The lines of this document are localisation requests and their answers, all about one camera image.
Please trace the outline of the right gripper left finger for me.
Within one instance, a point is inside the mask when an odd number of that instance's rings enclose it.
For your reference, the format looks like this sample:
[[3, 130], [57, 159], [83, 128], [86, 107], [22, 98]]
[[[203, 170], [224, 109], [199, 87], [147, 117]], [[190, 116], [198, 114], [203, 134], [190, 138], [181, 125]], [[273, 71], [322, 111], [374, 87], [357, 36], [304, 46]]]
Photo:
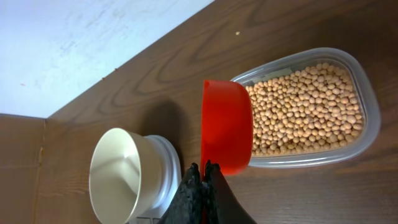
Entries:
[[203, 211], [201, 187], [198, 165], [192, 163], [159, 223], [200, 224]]

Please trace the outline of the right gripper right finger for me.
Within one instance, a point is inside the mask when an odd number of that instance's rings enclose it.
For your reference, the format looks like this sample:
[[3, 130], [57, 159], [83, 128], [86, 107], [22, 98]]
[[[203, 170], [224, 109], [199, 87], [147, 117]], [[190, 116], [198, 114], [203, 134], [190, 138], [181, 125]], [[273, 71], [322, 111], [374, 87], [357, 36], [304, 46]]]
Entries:
[[207, 161], [203, 181], [205, 223], [256, 224], [230, 189], [217, 163]]

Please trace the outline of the white digital kitchen scale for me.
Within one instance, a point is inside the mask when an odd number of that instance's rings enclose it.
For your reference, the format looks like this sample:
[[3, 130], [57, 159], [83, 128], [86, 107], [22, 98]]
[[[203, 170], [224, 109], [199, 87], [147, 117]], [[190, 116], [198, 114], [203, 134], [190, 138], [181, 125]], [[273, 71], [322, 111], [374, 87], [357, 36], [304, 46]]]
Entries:
[[181, 181], [180, 159], [162, 136], [145, 137], [151, 156], [140, 160], [139, 185], [130, 224], [158, 223], [169, 208]]

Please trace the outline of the red plastic measuring scoop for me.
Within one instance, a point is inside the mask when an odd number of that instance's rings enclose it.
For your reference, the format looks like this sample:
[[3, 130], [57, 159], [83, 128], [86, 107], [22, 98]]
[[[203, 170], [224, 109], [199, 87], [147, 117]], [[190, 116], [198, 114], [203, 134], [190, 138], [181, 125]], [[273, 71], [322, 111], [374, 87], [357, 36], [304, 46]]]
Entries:
[[253, 117], [246, 89], [231, 81], [205, 80], [201, 109], [200, 172], [208, 161], [223, 175], [242, 172], [251, 160]]

